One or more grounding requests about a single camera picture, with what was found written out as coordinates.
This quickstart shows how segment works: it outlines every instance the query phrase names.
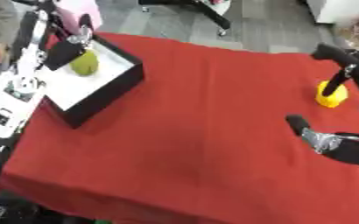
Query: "yellow cup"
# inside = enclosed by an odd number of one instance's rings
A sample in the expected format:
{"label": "yellow cup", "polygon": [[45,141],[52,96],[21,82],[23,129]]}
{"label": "yellow cup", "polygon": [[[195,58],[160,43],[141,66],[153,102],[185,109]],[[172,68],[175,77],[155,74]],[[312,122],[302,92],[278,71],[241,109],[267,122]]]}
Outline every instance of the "yellow cup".
{"label": "yellow cup", "polygon": [[317,95],[316,101],[327,108],[335,108],[339,106],[344,100],[348,98],[348,90],[344,85],[340,85],[330,96],[322,95],[322,91],[324,91],[325,87],[329,81],[322,81],[317,87]]}

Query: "pink object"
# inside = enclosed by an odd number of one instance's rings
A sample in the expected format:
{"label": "pink object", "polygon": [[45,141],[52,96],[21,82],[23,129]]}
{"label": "pink object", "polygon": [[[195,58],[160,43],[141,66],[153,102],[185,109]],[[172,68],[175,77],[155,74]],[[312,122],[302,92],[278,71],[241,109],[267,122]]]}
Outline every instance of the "pink object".
{"label": "pink object", "polygon": [[79,33],[79,20],[84,14],[89,14],[95,30],[102,25],[95,0],[61,0],[56,5],[64,26],[73,34]]}

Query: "red tablecloth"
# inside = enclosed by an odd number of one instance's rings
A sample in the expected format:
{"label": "red tablecloth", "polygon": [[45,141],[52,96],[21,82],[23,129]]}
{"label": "red tablecloth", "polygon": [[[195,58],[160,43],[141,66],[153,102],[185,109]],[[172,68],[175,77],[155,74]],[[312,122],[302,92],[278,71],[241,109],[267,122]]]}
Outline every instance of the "red tablecloth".
{"label": "red tablecloth", "polygon": [[285,123],[359,132],[354,85],[338,108],[313,99],[333,63],[103,36],[144,61],[145,81],[76,130],[43,105],[3,187],[119,223],[359,223],[359,166],[316,155]]}

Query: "yellow object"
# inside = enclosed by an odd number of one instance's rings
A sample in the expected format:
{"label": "yellow object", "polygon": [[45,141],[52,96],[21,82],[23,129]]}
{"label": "yellow object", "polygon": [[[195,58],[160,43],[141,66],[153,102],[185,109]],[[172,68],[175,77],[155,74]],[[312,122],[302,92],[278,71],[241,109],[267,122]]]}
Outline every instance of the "yellow object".
{"label": "yellow object", "polygon": [[335,108],[348,98],[348,90],[344,85],[340,85],[330,96],[322,95],[322,91],[327,86],[328,81],[322,81],[317,87],[316,101],[327,108]]}
{"label": "yellow object", "polygon": [[80,76],[89,76],[98,70],[99,61],[92,51],[87,50],[80,57],[74,59],[70,66]]}

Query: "green ball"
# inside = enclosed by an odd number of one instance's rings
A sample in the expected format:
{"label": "green ball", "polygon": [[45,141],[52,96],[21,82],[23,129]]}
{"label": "green ball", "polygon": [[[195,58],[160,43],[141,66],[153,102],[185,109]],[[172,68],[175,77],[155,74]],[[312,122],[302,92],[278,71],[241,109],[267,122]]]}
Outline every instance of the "green ball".
{"label": "green ball", "polygon": [[98,70],[99,61],[92,51],[87,50],[80,57],[74,59],[70,65],[71,68],[80,76],[89,76]]}

